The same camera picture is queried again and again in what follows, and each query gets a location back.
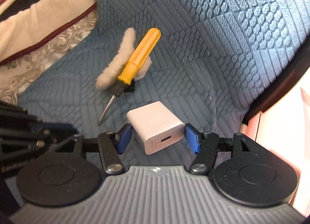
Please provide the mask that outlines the white USB-A charger cube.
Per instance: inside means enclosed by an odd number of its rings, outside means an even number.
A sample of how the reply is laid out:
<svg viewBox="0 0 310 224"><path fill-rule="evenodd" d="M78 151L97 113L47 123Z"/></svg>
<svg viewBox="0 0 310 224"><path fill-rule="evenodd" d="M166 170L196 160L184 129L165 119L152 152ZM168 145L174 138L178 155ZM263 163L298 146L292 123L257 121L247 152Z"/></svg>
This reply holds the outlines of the white USB-A charger cube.
<svg viewBox="0 0 310 224"><path fill-rule="evenodd" d="M160 101L129 111L127 120L147 155L167 148L183 138L185 124Z"/></svg>

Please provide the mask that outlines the yellow handle screwdriver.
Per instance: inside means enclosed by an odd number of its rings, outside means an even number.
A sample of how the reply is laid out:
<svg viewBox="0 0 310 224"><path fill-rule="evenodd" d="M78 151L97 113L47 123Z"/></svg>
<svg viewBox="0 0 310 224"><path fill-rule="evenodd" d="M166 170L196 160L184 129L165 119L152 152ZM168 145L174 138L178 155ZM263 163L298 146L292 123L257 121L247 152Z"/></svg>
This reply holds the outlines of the yellow handle screwdriver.
<svg viewBox="0 0 310 224"><path fill-rule="evenodd" d="M120 95L123 94L124 89L131 84L131 81L145 77L147 70L151 65L150 53L160 37L160 30L157 28L151 28L135 47L135 50L128 60L123 72L117 77L116 83L109 87L111 89L112 97L103 110L103 113L98 120L98 124L101 123L107 114L107 111L111 107L115 98L120 97Z"/></svg>

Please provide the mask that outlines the black USB flash drive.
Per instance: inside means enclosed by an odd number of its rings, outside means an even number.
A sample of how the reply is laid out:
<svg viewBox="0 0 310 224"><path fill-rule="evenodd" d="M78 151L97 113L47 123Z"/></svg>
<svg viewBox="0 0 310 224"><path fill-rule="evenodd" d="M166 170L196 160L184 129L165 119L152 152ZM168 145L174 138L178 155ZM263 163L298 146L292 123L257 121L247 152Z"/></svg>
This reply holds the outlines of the black USB flash drive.
<svg viewBox="0 0 310 224"><path fill-rule="evenodd" d="M124 93L128 93L128 92L134 92L135 91L135 81L132 80L131 84L129 86L126 87L126 89L124 89Z"/></svg>

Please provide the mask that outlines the beige floral lace cloth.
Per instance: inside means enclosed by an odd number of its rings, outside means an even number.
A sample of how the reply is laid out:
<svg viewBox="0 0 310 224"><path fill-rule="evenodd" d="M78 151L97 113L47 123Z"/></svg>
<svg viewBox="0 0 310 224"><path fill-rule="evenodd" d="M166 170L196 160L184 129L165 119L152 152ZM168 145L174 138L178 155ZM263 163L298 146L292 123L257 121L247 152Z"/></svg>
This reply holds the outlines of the beige floral lace cloth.
<svg viewBox="0 0 310 224"><path fill-rule="evenodd" d="M85 39L94 29L96 21L97 11L92 10L39 49L1 66L1 101L16 105L17 97Z"/></svg>

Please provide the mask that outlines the pink open shoebox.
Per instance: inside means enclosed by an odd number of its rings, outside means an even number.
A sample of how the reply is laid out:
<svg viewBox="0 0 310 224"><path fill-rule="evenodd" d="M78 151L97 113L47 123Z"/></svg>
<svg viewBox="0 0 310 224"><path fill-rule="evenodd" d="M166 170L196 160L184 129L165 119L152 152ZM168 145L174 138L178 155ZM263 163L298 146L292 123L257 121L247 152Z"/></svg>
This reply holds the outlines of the pink open shoebox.
<svg viewBox="0 0 310 224"><path fill-rule="evenodd" d="M300 182L291 204L309 216L309 70L280 101L242 124L240 132L296 170Z"/></svg>

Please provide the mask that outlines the blue textured sofa cover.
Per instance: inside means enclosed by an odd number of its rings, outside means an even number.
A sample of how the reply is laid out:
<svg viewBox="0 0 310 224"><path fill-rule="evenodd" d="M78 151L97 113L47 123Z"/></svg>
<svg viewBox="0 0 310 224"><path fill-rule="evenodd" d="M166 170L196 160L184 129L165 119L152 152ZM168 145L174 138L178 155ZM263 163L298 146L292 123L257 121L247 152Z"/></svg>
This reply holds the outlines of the blue textured sofa cover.
<svg viewBox="0 0 310 224"><path fill-rule="evenodd" d="M309 35L309 0L97 0L96 27L18 99L45 122L70 123L85 137L117 131L127 112L160 101L180 120L222 137L236 133L252 102ZM129 27L161 38L135 90L111 95L96 78Z"/></svg>

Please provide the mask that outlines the red white black blanket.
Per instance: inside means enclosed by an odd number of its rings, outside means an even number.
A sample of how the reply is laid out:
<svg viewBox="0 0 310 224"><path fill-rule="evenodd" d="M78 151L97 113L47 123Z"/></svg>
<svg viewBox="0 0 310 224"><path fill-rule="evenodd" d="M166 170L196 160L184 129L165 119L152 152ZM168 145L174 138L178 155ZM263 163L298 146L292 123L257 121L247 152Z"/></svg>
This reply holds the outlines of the red white black blanket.
<svg viewBox="0 0 310 224"><path fill-rule="evenodd" d="M96 8L96 0L1 0L1 65L29 54Z"/></svg>

